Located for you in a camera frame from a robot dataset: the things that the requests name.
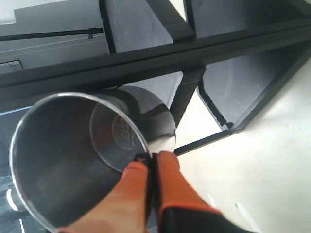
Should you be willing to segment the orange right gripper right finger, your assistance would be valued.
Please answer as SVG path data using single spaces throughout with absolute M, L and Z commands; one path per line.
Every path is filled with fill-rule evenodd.
M 155 156 L 159 233 L 246 233 L 207 204 L 180 172 L 174 153 Z

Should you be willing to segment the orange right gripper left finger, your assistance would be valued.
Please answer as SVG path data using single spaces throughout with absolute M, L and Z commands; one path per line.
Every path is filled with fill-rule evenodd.
M 150 156 L 138 154 L 110 193 L 59 233 L 146 233 Z

